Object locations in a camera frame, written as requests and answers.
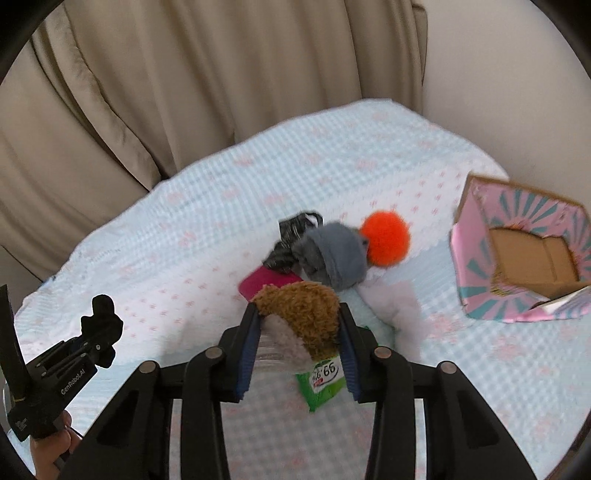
orange pom pom ball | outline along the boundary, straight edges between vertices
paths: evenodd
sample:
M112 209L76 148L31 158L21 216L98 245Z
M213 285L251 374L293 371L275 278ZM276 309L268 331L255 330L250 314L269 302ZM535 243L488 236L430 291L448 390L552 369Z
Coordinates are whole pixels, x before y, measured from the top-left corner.
M369 240L368 260L377 267L389 267L404 259L410 248L408 225L396 212L374 212L359 232Z

cardboard box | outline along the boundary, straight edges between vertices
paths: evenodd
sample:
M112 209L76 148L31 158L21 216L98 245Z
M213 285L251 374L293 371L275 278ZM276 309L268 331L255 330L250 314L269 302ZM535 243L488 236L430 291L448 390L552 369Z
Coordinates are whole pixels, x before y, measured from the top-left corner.
M532 322L591 312L591 225L573 200L468 175L452 255L473 318Z

pink object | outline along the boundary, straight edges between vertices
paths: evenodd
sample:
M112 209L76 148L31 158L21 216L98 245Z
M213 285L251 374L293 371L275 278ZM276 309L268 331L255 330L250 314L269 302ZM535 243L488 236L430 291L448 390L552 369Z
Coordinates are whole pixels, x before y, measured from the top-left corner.
M277 273L265 267L259 267L238 285L240 295L251 301L254 296L259 293L265 285L275 285L282 287L290 283L302 281L295 273L288 274Z
M452 257L466 314L484 320L537 322L575 318L591 312L591 296L581 294L547 313L533 305L547 300L495 275L497 260L489 228L511 228L538 236L562 236L581 282L591 281L591 225L584 209L521 186L468 177L459 218L452 228Z

mattress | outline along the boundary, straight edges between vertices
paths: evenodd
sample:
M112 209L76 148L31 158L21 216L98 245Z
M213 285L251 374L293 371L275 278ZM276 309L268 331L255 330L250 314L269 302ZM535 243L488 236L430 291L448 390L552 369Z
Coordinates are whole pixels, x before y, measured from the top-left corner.
M410 225L411 251L402 264L372 275L412 283L428 327L421 362L457 363L544 478L591 406L591 317L508 325L464 315L449 232L471 171L506 177L470 142L389 100L279 124L160 183L81 242L17 313L23 354L31 359L79 335L92 297L113 298L125 323L115 363L99 369L69 407L74 427L85 431L141 361L188 361L240 322L246 301L237 285L278 239L279 219L316 210L325 221L356 226L372 211L393 208ZM396 348L396 332L355 290L341 298L357 324ZM272 349L269 341L259 350ZM309 413L294 376L268 358L258 356L243 402L222 407L232 478L363 478L373 405L341 391ZM173 454L179 414L177 405ZM417 434L423 479L420 402ZM171 477L178 478L174 460Z

curtain fold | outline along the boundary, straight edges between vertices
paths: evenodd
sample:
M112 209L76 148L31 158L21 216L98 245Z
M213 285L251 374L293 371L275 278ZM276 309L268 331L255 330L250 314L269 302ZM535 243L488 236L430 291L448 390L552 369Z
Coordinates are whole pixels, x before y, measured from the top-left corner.
M47 278L146 194L72 114L28 43L0 89L0 243Z
M0 87L0 242L44 278L161 178L277 122L367 97L420 111L421 52L411 0L66 0Z

